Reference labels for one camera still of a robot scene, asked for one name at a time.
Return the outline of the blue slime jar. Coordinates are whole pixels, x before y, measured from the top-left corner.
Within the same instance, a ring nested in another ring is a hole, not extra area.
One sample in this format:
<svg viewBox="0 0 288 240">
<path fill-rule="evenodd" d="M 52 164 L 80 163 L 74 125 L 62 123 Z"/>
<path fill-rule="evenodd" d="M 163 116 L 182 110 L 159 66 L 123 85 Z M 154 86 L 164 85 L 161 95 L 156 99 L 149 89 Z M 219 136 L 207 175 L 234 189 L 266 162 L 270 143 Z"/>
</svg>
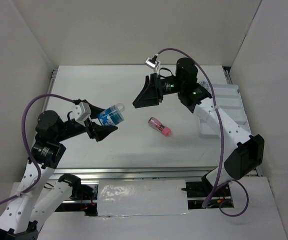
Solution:
<svg viewBox="0 0 288 240">
<path fill-rule="evenodd" d="M 210 85 L 208 83 L 208 81 L 206 80 L 201 80 L 198 82 L 202 87 L 204 87 L 207 91 L 210 92 Z"/>
<path fill-rule="evenodd" d="M 125 106 L 117 103 L 98 114 L 98 120 L 102 126 L 117 126 L 124 121 L 122 112 Z"/>
</svg>

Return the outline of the pink capped tube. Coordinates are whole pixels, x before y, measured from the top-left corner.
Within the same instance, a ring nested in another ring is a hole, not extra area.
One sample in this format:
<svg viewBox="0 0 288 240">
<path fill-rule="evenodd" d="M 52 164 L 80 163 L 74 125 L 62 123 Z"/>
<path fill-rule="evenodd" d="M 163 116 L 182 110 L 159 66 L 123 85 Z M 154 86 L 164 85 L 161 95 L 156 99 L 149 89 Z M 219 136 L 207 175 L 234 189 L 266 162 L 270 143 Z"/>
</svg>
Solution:
<svg viewBox="0 0 288 240">
<path fill-rule="evenodd" d="M 169 137 L 172 134 L 172 131 L 170 128 L 168 128 L 167 126 L 163 125 L 158 119 L 156 119 L 155 117 L 151 117 L 148 120 L 148 124 L 150 127 L 152 127 L 153 129 L 159 131 L 162 135 Z"/>
</svg>

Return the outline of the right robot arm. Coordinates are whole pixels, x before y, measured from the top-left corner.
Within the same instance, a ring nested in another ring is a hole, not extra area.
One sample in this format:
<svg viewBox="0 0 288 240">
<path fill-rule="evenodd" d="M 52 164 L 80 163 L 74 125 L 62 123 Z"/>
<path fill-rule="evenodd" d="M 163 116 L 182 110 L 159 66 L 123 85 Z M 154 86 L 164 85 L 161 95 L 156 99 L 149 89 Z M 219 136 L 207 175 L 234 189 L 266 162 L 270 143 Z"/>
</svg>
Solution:
<svg viewBox="0 0 288 240">
<path fill-rule="evenodd" d="M 201 67 L 194 60 L 180 58 L 175 74 L 168 77 L 159 74 L 157 56 L 149 57 L 145 64 L 154 72 L 146 77 L 143 89 L 133 101 L 134 108 L 157 106 L 165 95 L 177 94 L 180 102 L 220 137 L 218 167 L 202 177 L 202 190 L 207 195 L 202 206 L 206 208 L 221 186 L 239 181 L 262 164 L 264 139 L 244 130 L 219 106 L 212 86 L 204 88 L 198 83 Z"/>
</svg>

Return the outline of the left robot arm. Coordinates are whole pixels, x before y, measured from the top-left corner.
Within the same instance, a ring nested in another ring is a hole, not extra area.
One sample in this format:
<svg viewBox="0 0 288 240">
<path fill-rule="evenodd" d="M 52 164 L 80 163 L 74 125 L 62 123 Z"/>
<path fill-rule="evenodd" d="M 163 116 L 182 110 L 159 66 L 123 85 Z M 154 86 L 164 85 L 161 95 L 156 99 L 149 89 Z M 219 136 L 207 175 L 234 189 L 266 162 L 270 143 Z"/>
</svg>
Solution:
<svg viewBox="0 0 288 240">
<path fill-rule="evenodd" d="M 7 207 L 0 216 L 0 240 L 36 240 L 48 218 L 65 199 L 75 200 L 82 195 L 81 179 L 65 173 L 41 197 L 66 151 L 62 141 L 86 133 L 99 142 L 117 130 L 116 126 L 93 122 L 102 111 L 85 100 L 76 100 L 73 119 L 63 121 L 54 110 L 39 115 L 35 143 L 28 148 L 26 170 L 17 192 L 5 201 Z"/>
</svg>

